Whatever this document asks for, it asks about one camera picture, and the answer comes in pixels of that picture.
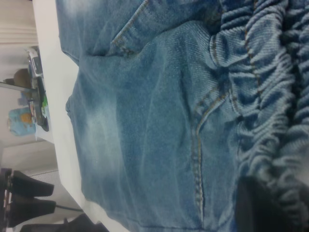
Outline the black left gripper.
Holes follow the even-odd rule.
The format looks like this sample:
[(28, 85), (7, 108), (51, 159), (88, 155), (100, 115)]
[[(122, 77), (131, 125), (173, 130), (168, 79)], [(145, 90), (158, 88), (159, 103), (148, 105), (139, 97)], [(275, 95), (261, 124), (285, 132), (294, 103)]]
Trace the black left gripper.
[(53, 214), (56, 208), (55, 201), (40, 200), (13, 196), (11, 193), (22, 196), (51, 196), (54, 185), (33, 179), (20, 171), (11, 169), (0, 170), (0, 228), (17, 226), (27, 220)]

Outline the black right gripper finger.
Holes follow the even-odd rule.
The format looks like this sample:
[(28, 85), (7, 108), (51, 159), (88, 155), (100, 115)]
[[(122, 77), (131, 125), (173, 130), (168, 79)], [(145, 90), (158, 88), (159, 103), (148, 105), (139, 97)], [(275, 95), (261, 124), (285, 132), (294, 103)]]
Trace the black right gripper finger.
[(271, 196), (266, 187), (253, 177), (238, 182), (239, 232), (307, 232), (309, 220), (303, 228), (296, 226)]

